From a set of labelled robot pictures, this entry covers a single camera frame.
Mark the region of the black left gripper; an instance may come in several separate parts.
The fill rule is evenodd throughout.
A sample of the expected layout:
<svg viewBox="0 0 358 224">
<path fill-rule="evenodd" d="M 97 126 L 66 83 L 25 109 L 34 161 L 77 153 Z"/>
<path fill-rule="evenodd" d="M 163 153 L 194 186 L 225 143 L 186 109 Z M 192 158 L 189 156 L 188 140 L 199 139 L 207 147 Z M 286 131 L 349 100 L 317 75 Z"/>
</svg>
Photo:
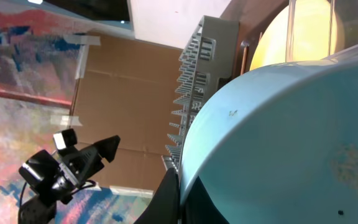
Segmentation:
<svg viewBox="0 0 358 224">
<path fill-rule="evenodd" d="M 116 155 L 121 139 L 118 135 L 95 142 L 93 146 L 77 150 L 74 146 L 56 150 L 52 157 L 66 180 L 77 189 L 85 186 L 97 172 L 104 168 L 102 158 L 111 163 Z"/>
</svg>

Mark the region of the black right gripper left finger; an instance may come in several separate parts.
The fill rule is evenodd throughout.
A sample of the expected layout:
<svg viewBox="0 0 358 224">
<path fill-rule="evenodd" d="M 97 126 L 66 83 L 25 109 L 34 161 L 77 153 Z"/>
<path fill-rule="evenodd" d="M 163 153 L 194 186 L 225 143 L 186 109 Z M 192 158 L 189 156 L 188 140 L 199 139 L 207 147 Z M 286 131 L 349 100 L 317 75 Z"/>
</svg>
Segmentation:
<svg viewBox="0 0 358 224">
<path fill-rule="evenodd" d="M 150 204 L 134 224 L 177 224 L 179 197 L 178 174 L 175 168 L 169 168 Z"/>
</svg>

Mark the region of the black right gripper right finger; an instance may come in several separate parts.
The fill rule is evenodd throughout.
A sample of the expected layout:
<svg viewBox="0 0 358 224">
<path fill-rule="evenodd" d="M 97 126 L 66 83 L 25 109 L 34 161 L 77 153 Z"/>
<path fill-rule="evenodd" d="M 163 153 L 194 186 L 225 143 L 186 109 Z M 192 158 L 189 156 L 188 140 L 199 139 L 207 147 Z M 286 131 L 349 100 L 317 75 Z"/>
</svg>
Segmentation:
<svg viewBox="0 0 358 224">
<path fill-rule="evenodd" d="M 215 207 L 201 179 L 198 177 L 183 207 L 184 224 L 228 224 Z"/>
</svg>

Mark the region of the light blue bowl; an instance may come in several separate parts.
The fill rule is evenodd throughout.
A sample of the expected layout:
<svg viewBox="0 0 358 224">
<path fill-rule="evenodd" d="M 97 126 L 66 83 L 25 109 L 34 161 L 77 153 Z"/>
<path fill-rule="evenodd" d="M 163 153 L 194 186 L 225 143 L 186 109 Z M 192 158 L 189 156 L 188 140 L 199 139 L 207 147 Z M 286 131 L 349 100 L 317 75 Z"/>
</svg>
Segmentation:
<svg viewBox="0 0 358 224">
<path fill-rule="evenodd" d="M 229 223 L 358 223 L 358 44 L 218 90 L 185 139 L 182 207 L 197 181 Z"/>
</svg>

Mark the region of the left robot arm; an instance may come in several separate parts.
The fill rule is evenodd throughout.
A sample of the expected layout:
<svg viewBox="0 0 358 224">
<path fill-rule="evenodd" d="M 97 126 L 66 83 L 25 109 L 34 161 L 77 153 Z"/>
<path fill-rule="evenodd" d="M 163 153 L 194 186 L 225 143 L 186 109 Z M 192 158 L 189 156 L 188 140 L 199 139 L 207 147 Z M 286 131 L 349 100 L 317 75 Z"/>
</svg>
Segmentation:
<svg viewBox="0 0 358 224">
<path fill-rule="evenodd" d="M 102 160 L 112 162 L 115 158 L 120 137 L 115 135 L 97 141 L 83 149 L 75 147 L 77 137 L 72 129 L 53 135 L 57 151 L 54 155 L 46 150 L 34 154 L 19 168 L 19 174 L 35 192 L 35 196 L 23 202 L 19 198 L 19 223 L 50 223 L 55 219 L 57 203 L 66 205 L 74 194 L 93 188 L 91 180 L 104 168 Z"/>
</svg>

